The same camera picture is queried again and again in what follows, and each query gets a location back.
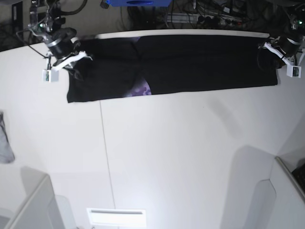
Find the black T-shirt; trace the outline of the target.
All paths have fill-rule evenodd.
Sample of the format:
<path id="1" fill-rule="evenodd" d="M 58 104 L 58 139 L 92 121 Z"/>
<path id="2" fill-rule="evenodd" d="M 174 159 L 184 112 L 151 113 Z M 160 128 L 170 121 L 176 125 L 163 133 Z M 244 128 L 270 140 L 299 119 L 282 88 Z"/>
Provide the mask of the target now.
<path id="1" fill-rule="evenodd" d="M 276 57 L 262 38 L 159 35 L 81 42 L 93 56 L 69 76 L 67 101 L 275 86 Z"/>

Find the blue box at top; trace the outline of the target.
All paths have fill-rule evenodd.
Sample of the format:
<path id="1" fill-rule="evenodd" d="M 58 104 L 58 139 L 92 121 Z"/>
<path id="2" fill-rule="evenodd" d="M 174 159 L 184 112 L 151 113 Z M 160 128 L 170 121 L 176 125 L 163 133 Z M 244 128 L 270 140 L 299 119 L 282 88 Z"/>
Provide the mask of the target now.
<path id="1" fill-rule="evenodd" d="M 106 3 L 113 7 L 168 7 L 171 0 L 106 0 Z"/>

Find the white power strip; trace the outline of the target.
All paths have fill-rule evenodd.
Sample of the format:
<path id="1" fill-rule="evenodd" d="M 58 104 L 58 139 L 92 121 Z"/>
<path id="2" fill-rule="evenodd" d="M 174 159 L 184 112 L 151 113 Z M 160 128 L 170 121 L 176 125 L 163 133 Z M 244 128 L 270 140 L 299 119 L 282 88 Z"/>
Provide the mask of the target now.
<path id="1" fill-rule="evenodd" d="M 228 25 L 241 25 L 243 20 L 236 17 L 231 17 L 228 15 L 218 15 L 218 14 L 188 14 L 188 13 L 173 13 L 168 14 L 166 17 L 166 22 L 168 23 L 189 23 L 189 24 L 199 24 L 213 22 L 218 25 L 228 26 Z"/>

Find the grey cloth at left edge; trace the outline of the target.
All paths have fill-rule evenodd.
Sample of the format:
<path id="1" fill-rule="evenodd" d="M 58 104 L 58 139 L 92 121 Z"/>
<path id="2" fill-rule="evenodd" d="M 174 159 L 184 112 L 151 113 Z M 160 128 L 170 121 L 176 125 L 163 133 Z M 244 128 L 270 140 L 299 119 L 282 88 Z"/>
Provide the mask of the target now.
<path id="1" fill-rule="evenodd" d="M 14 160 L 15 156 L 8 141 L 3 112 L 0 112 L 0 163 L 10 164 Z"/>

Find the black keyboard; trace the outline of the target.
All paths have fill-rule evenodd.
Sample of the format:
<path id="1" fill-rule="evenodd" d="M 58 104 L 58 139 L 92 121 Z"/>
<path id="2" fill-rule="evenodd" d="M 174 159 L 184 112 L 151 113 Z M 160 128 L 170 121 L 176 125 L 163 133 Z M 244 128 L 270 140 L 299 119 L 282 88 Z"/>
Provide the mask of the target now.
<path id="1" fill-rule="evenodd" d="M 305 190 L 305 166 L 296 168 L 292 174 L 302 190 Z"/>

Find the white bin lower right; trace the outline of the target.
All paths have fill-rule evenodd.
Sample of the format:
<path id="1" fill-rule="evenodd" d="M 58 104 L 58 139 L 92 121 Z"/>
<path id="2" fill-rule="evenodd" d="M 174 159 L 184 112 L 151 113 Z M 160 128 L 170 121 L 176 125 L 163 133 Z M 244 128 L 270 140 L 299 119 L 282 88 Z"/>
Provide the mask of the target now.
<path id="1" fill-rule="evenodd" d="M 268 180 L 258 182 L 249 211 L 253 229 L 303 229 L 305 193 L 276 157 Z"/>

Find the white bin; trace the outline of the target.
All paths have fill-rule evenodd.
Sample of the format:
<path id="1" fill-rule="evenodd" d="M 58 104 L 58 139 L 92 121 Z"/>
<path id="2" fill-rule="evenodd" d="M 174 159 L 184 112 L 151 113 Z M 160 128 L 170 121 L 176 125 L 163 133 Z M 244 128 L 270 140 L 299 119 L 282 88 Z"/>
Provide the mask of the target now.
<path id="1" fill-rule="evenodd" d="M 51 179 L 44 175 L 14 213 L 0 209 L 2 229 L 64 229 Z"/>
<path id="2" fill-rule="evenodd" d="M 258 182 L 249 211 L 253 229 L 303 229 L 305 193 L 276 157 L 268 180 Z"/>

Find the white bin lower left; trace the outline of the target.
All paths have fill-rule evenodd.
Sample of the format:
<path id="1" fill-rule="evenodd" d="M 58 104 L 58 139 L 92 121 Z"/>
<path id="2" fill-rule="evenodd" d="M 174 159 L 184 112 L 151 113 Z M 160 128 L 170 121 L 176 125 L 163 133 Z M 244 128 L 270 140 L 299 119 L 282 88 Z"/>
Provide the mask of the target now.
<path id="1" fill-rule="evenodd" d="M 51 179 L 44 175 L 14 213 L 0 209 L 2 229 L 64 229 Z"/>

